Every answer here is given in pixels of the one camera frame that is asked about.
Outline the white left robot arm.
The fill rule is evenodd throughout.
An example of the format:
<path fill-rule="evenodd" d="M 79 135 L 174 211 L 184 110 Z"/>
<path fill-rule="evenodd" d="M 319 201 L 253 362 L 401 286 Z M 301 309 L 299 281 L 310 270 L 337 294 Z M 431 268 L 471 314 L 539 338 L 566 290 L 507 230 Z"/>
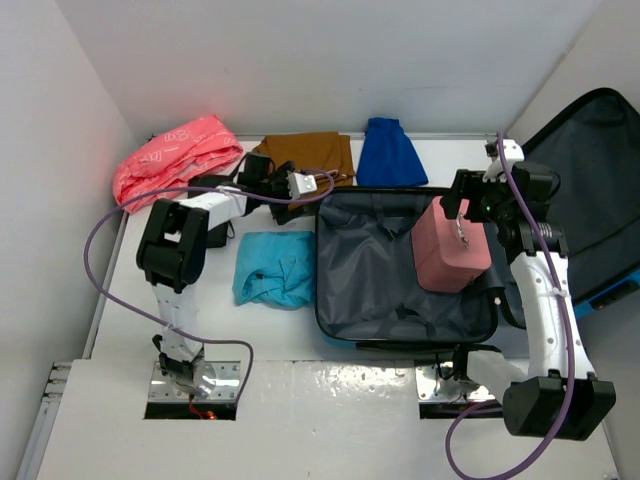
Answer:
<path fill-rule="evenodd" d="M 291 162 L 275 167 L 270 158 L 250 154 L 231 174 L 197 177 L 188 186 L 185 199 L 154 202 L 136 263 L 152 286 L 165 326 L 153 339 L 161 373 L 179 390 L 205 398 L 216 386 L 216 374 L 192 331 L 198 326 L 195 283 L 204 270 L 210 233 L 252 213 L 266 198 L 284 207 L 315 193 L 317 185 Z"/>

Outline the blue suitcase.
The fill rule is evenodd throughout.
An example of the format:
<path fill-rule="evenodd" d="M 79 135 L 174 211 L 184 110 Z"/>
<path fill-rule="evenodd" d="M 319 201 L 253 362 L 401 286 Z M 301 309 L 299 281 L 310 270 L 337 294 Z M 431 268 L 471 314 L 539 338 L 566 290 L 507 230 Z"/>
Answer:
<path fill-rule="evenodd" d="M 639 114 L 617 91 L 584 94 L 524 146 L 557 174 L 549 219 L 568 241 L 575 313 L 587 316 L 639 287 Z M 492 266 L 458 293 L 418 281 L 411 230 L 433 188 L 338 189 L 316 216 L 316 306 L 321 331 L 358 346 L 438 349 L 487 341 L 524 314 L 493 225 Z"/>

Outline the black pouch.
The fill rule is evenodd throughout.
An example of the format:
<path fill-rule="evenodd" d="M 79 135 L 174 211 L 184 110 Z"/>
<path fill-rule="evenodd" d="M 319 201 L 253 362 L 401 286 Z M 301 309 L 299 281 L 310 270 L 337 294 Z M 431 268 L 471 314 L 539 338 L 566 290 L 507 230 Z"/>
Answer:
<path fill-rule="evenodd" d="M 232 205 L 232 196 L 209 192 L 216 187 L 236 188 L 232 175 L 206 174 L 194 177 L 188 182 L 189 187 L 198 187 L 197 191 L 188 192 L 187 203 L 191 207 L 207 210 L 209 213 L 206 237 L 207 249 L 219 249 L 227 245 L 236 236 L 232 220 L 240 216 L 237 204 Z"/>

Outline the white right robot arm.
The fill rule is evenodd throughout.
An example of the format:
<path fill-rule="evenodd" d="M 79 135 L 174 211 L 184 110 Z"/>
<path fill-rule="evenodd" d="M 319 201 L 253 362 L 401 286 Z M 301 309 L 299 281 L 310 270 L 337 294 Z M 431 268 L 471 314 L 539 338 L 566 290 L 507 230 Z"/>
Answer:
<path fill-rule="evenodd" d="M 616 402 L 580 340 L 568 285 L 568 246 L 548 221 L 556 175 L 536 163 L 457 171 L 440 204 L 473 223 L 492 223 L 521 298 L 529 365 L 521 371 L 493 347 L 462 348 L 457 376 L 487 388 L 514 436 L 584 441 Z"/>

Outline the pink box with metal handle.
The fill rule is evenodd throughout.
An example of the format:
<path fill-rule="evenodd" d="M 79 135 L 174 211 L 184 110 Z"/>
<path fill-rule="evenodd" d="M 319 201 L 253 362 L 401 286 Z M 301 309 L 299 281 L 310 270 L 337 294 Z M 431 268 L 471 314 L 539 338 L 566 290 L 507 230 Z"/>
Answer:
<path fill-rule="evenodd" d="M 435 197 L 411 229 L 412 252 L 419 285 L 454 294 L 487 271 L 492 260 L 483 225 L 463 216 L 468 201 L 448 219 L 441 200 Z"/>

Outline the royal blue cloth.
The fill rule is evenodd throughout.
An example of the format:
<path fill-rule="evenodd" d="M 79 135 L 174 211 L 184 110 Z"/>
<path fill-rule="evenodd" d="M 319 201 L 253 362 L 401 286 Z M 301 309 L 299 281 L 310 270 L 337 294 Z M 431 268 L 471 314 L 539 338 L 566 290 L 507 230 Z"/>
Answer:
<path fill-rule="evenodd" d="M 419 187 L 429 183 L 411 139 L 397 119 L 372 117 L 356 171 L 365 187 Z"/>

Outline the light blue cloth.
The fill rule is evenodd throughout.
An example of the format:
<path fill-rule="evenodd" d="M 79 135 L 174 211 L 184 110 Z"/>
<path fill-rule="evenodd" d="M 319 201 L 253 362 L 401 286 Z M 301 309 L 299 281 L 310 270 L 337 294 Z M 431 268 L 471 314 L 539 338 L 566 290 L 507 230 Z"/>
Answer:
<path fill-rule="evenodd" d="M 315 234 L 251 232 L 242 236 L 232 292 L 235 304 L 295 310 L 315 302 Z"/>

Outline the coral pink patterned cloth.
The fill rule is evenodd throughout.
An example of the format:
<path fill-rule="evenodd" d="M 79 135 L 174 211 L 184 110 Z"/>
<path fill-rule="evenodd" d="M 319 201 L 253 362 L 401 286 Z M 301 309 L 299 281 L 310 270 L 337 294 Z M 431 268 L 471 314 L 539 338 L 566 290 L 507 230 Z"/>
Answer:
<path fill-rule="evenodd" d="M 173 191 L 144 199 L 149 191 L 184 187 L 204 174 L 218 174 L 237 165 L 244 153 L 236 136 L 214 115 L 207 115 L 155 135 L 117 168 L 112 193 L 129 213 L 158 198 L 173 198 Z"/>

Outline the brown cloth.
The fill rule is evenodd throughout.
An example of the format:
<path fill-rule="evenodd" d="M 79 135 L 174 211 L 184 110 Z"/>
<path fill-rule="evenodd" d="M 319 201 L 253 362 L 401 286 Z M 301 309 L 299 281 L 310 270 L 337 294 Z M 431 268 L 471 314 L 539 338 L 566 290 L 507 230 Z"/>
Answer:
<path fill-rule="evenodd" d="M 336 186 L 352 186 L 355 170 L 351 139 L 338 132 L 268 135 L 253 152 L 271 158 L 276 167 L 292 161 L 297 169 L 331 172 Z"/>

